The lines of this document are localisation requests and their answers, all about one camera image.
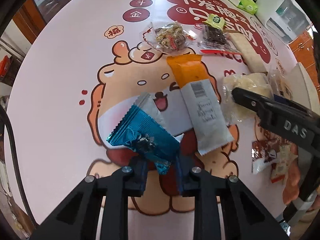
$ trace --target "green tissue package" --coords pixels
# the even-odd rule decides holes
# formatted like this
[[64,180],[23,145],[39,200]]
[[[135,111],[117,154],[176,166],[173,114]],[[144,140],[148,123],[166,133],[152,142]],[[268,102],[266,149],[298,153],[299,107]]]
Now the green tissue package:
[[258,10],[258,6],[253,0],[229,0],[229,1],[232,2],[238,8],[240,8],[241,10],[244,10],[252,15],[254,15]]

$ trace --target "red and white snack packet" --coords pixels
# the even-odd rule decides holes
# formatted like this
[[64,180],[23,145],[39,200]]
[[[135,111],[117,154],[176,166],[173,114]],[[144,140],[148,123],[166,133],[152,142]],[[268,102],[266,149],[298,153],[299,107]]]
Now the red and white snack packet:
[[290,164],[298,157],[290,151],[291,144],[281,145],[278,153],[279,162],[272,165],[271,183],[283,180]]
[[257,174],[279,161],[280,138],[252,143],[252,173]]

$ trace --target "cartoon dog nose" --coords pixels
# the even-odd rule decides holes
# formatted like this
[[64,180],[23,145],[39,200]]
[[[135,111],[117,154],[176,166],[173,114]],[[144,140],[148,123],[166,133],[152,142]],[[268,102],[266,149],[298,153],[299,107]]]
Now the cartoon dog nose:
[[163,98],[163,97],[164,97],[163,92],[157,92],[157,93],[155,94],[155,97],[156,97],[156,98]]

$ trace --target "cartoon dog print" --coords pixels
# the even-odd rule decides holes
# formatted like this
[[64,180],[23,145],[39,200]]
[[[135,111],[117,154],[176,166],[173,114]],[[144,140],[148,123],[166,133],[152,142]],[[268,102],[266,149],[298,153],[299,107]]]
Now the cartoon dog print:
[[[106,138],[137,97],[146,91],[153,97],[167,124],[168,132],[174,136],[184,133],[180,143],[181,154],[192,156],[197,166],[214,176],[238,175],[237,164],[229,158],[229,154],[238,148],[237,126],[229,127],[235,139],[233,142],[205,156],[197,153],[196,136],[180,88],[166,62],[166,54],[144,43],[129,49],[126,41],[114,44],[112,53],[115,56],[114,62],[103,66],[98,72],[99,84],[91,93],[92,106],[87,116],[95,142],[107,149],[111,162],[95,160],[87,174],[97,178],[109,176],[120,167],[128,165],[131,157],[136,155],[128,148],[111,146]],[[184,51],[184,54],[190,53],[195,52],[191,48]],[[215,77],[210,75],[210,81],[220,101]],[[179,196],[174,167],[170,167],[166,175],[159,175],[150,162],[144,195],[129,198],[128,208],[147,215],[160,215],[169,210],[188,212],[194,209],[194,199]]]

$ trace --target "barcode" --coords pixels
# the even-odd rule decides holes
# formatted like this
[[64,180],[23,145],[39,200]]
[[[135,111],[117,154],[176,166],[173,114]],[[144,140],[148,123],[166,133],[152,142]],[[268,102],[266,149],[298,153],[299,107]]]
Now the barcode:
[[204,91],[204,88],[203,88],[201,81],[191,83],[191,88],[192,88],[193,93],[195,94],[196,98],[207,96]]

